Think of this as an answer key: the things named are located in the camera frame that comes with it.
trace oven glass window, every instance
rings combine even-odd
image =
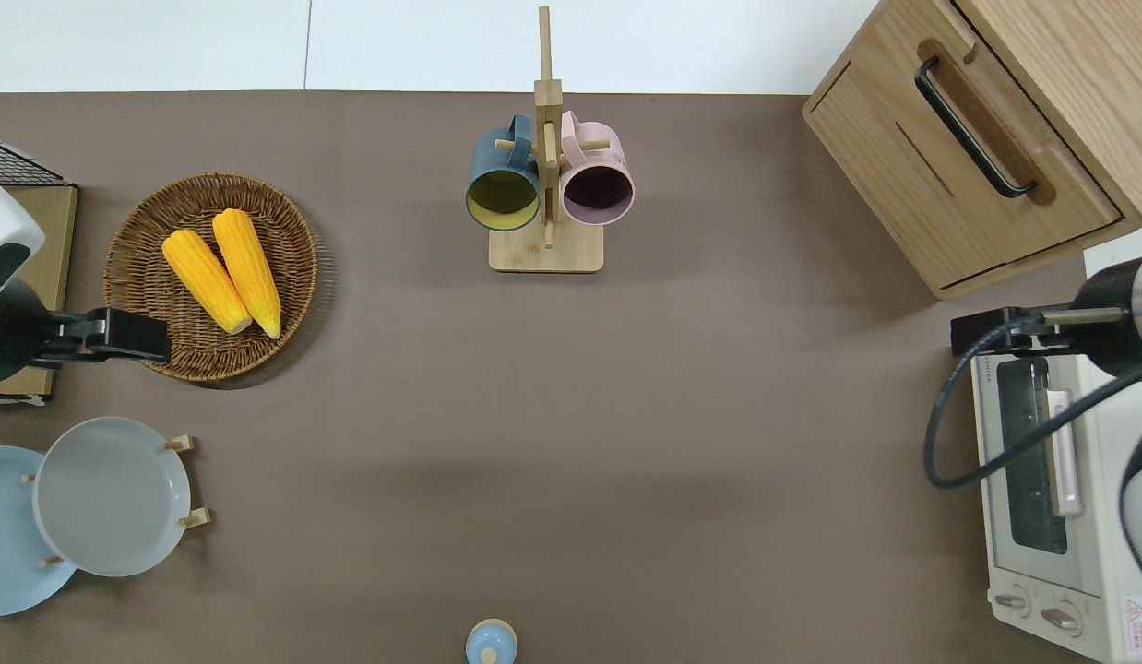
[[[1039,394],[1046,389],[1047,361],[1044,358],[1003,361],[997,366],[1002,441],[1006,448],[1046,419],[1039,407]],[[1019,545],[1063,554],[1068,553],[1068,526],[1051,509],[1047,454],[1047,446],[1037,446],[1005,467],[1010,533]]]

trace yellow corn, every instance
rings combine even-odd
[[[223,270],[220,262],[196,232],[188,227],[174,231],[161,243],[161,253],[166,254],[166,261],[170,262],[170,267],[199,301],[199,305],[228,335],[238,335],[251,325],[251,317],[247,314],[247,307],[242,306],[242,299],[226,275],[226,270]]]
[[[214,239],[226,261],[239,297],[272,339],[280,337],[280,295],[255,224],[243,210],[225,209],[214,218]]]

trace blue mug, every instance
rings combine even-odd
[[[538,216],[538,162],[530,154],[534,122],[517,113],[508,127],[497,127],[477,138],[465,207],[490,231],[516,231]],[[510,141],[504,151],[498,141]]]

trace wooden mug tree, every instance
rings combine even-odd
[[[542,79],[534,81],[533,151],[538,157],[538,194],[541,214],[516,231],[490,231],[490,267],[498,272],[589,273],[604,267],[604,230],[574,222],[558,195],[560,136],[563,121],[563,81],[550,75],[550,10],[538,8]],[[508,151],[509,141],[497,146]],[[608,141],[584,143],[586,151],[608,147]]]

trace light blue bottle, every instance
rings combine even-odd
[[[465,642],[468,664],[513,664],[517,656],[517,634],[500,618],[477,623]]]

